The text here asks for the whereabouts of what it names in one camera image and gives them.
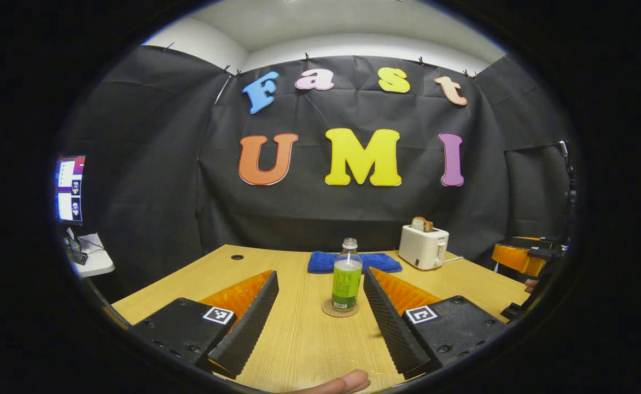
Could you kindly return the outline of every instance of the bread slice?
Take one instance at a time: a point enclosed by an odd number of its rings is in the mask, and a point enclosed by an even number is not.
[[[433,230],[433,222],[429,222],[424,217],[416,216],[413,218],[413,222],[411,222],[410,227],[424,233],[430,233]]]

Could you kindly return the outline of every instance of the bottle label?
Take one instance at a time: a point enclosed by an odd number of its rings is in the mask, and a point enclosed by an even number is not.
[[[350,309],[357,302],[362,270],[333,272],[333,306],[338,309]]]

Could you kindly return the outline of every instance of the wooden table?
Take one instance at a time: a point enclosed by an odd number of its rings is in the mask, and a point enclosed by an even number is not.
[[[242,254],[243,260],[231,256]],[[506,322],[500,312],[511,302],[521,304],[525,285],[465,259],[420,271],[386,252],[403,265],[392,274],[446,299],[462,295]],[[224,245],[158,282],[113,304],[131,324],[141,321],[178,297],[200,300],[243,279],[275,269],[279,294],[265,329],[243,372],[240,384],[279,392],[316,386],[360,368],[369,373],[373,392],[403,383],[396,372],[376,320],[360,285],[358,312],[331,317],[321,311],[330,298],[332,274],[306,272],[310,252],[282,252]],[[447,252],[445,259],[455,257]]]

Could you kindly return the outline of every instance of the plastic bottle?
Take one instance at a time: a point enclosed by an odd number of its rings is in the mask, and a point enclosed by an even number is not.
[[[333,267],[333,307],[344,311],[357,303],[362,277],[362,259],[357,252],[357,240],[345,239],[342,252]]]

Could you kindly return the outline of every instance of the yellow letter m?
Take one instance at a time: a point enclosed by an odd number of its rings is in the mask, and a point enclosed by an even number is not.
[[[376,130],[366,149],[348,128],[333,128],[325,132],[333,143],[333,161],[330,174],[325,177],[327,184],[345,185],[350,177],[345,173],[345,162],[350,166],[358,184],[365,182],[369,170],[374,165],[374,174],[369,182],[375,186],[398,186],[401,177],[396,170],[396,141],[400,135],[395,130],[382,128]]]

